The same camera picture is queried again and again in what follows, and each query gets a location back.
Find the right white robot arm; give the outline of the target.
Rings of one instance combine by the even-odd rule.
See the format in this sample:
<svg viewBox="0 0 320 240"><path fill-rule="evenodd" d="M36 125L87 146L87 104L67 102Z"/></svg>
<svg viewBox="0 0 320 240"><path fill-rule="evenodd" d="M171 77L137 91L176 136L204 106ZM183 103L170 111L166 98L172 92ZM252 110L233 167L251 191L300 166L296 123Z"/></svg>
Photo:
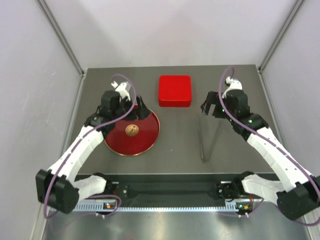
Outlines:
<svg viewBox="0 0 320 240"><path fill-rule="evenodd" d="M228 120L233 130L260 154L278 178L268 180L245 171L233 178L230 193L222 193L222 197L256 195L272 202L291 221L319 208L320 178L291 156L262 116L250 111L248 96L243 90L230 90L225 98L219 98L218 92L209 91L200 107L202 113L207 115L211 106L214 106L212 115Z"/></svg>

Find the red box lid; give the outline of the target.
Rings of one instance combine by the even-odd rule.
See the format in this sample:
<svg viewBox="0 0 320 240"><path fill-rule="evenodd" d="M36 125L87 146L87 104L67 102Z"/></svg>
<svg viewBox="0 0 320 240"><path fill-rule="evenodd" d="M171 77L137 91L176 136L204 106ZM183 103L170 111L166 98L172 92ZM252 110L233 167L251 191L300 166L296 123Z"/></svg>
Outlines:
<svg viewBox="0 0 320 240"><path fill-rule="evenodd" d="M159 98L192 98L192 80L188 75L162 75L158 81Z"/></svg>

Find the round dark red plate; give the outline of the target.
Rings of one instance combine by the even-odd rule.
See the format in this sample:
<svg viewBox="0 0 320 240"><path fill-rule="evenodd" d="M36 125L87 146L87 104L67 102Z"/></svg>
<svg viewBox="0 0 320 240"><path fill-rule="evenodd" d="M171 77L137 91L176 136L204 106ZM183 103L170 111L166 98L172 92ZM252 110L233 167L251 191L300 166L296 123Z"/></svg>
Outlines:
<svg viewBox="0 0 320 240"><path fill-rule="evenodd" d="M160 121L154 111L143 120L120 120L104 138L105 144L121 156L137 156L148 151L160 135Z"/></svg>

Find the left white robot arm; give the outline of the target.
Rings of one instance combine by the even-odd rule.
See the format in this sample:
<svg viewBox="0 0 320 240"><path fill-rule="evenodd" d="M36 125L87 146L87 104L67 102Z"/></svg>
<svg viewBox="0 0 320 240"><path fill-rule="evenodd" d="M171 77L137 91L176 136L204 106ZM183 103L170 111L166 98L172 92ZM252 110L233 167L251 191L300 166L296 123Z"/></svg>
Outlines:
<svg viewBox="0 0 320 240"><path fill-rule="evenodd" d="M66 152L47 170L35 176L37 199L45 208L71 213L79 201L93 195L109 198L114 191L103 174L95 173L83 180L76 180L80 168L95 148L102 143L120 120L144 120L151 115L142 97L130 98L116 90L107 90L100 105L82 126L78 136Z"/></svg>

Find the metal tongs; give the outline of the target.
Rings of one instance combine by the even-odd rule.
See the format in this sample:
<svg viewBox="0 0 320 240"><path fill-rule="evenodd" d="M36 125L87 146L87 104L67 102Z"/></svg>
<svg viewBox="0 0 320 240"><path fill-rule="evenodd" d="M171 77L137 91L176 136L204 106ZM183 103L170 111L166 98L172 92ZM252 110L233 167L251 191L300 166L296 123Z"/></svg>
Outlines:
<svg viewBox="0 0 320 240"><path fill-rule="evenodd" d="M206 152L205 150L205 142L204 142L204 138L202 135L202 128L201 128L201 118L200 115L197 113L196 114L196 123L197 123L197 132L198 132L198 139L199 139L199 148L200 148L200 157L201 157L201 162L203 164L206 164L210 161L212 153L214 152L214 148L215 145L218 141L219 135L220 135L220 131L222 128L222 121L220 120L218 122L218 125L215 129L214 135L212 137L212 141L211 144L208 148L208 151Z"/></svg>

